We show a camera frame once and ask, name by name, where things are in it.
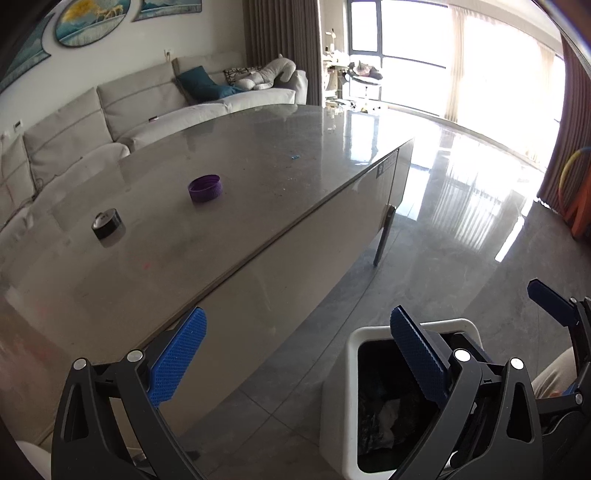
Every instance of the table leg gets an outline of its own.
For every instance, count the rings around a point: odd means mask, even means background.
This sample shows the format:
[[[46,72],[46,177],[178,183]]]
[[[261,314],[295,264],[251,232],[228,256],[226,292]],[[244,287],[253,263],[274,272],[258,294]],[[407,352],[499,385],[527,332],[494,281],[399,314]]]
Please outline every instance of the table leg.
[[[395,213],[396,208],[394,208],[393,205],[390,205],[388,207],[388,211],[386,212],[386,218],[384,219],[384,226],[382,228],[382,236],[379,239],[378,250],[375,253],[374,267],[378,266],[379,261],[382,258],[382,254],[384,253],[384,248],[386,247],[386,242],[388,241],[388,235],[390,234],[390,227],[392,226],[392,220]]]

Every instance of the patterned pillow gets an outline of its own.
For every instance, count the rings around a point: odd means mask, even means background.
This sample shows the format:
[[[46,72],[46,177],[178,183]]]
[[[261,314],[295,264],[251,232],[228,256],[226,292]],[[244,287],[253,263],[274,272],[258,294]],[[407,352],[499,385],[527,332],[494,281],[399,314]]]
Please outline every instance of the patterned pillow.
[[[223,71],[223,74],[226,76],[228,85],[234,85],[237,80],[250,75],[252,72],[258,72],[259,70],[262,70],[262,67],[227,69]]]

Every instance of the table top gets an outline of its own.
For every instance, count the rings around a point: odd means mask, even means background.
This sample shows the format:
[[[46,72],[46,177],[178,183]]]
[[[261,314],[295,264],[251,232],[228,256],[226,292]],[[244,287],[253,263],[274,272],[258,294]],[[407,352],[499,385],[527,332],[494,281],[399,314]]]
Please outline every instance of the table top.
[[[9,428],[16,419],[30,438],[27,425],[48,413],[39,395],[57,405],[72,360],[117,361],[144,345],[411,137],[388,112],[271,105],[178,132],[75,188],[3,252],[0,414]],[[212,173],[222,195],[192,203],[187,185]],[[91,225],[109,208],[125,232],[101,242]]]

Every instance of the sofa cushion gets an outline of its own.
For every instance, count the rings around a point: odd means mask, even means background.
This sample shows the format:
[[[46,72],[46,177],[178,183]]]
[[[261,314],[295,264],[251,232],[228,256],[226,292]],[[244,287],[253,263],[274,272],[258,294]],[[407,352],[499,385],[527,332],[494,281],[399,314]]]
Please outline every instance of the sofa cushion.
[[[202,66],[187,70],[178,76],[183,90],[197,103],[219,100],[244,90],[229,85],[216,84]]]
[[[99,85],[100,101],[113,139],[155,116],[188,105],[170,63]]]
[[[227,113],[228,107],[223,103],[188,106],[163,115],[153,122],[138,125],[123,134],[119,141],[127,145],[133,152],[168,135]]]
[[[295,91],[295,102],[299,105],[306,104],[308,98],[308,78],[306,78],[304,70],[296,70],[287,82],[282,82],[280,78],[276,78],[273,87],[289,88]]]
[[[174,72],[180,75],[187,70],[203,66],[207,73],[218,73],[233,67],[244,65],[242,54],[236,51],[214,53],[212,55],[196,55],[190,57],[179,57],[173,60]]]
[[[24,140],[38,190],[88,152],[113,141],[95,88],[31,127]]]
[[[217,85],[228,85],[224,72],[209,73],[208,75]]]
[[[0,228],[25,203],[35,190],[29,159],[19,136],[2,155],[0,163]]]
[[[230,113],[239,112],[248,108],[263,105],[275,105],[276,103],[294,103],[296,93],[293,90],[283,88],[269,88],[267,90],[252,90],[251,92],[237,93],[216,102],[224,103]]]
[[[262,67],[237,67],[224,70],[223,75],[228,85],[234,85],[237,80],[243,79],[259,70],[262,70]]]
[[[127,155],[129,155],[129,148],[120,143],[103,145],[86,154],[62,175],[45,185],[30,207],[31,213],[35,218],[39,218],[72,190]]]

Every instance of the white wall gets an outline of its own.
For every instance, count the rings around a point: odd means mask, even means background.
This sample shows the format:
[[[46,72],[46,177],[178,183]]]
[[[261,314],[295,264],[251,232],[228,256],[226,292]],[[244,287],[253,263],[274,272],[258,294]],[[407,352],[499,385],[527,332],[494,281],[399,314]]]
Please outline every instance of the white wall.
[[[560,32],[551,19],[532,0],[430,0],[442,5],[457,5],[501,20],[562,53]],[[330,44],[330,37],[325,31],[335,29],[337,39],[335,47],[346,51],[348,43],[346,35],[346,11],[343,7],[346,0],[320,0],[320,23],[324,45]]]
[[[242,0],[203,0],[198,14],[170,15],[132,22],[140,0],[131,0],[129,12],[108,36],[92,45],[66,48],[54,37],[56,21],[70,0],[55,8],[43,34],[51,57],[21,76],[0,95],[0,133],[16,134],[73,100],[92,86],[163,63],[164,49],[173,57],[223,51],[245,52]]]
[[[332,37],[326,35],[331,28],[335,29],[335,48],[347,52],[347,15],[344,0],[320,0],[320,26],[322,28],[322,51],[330,47]]]

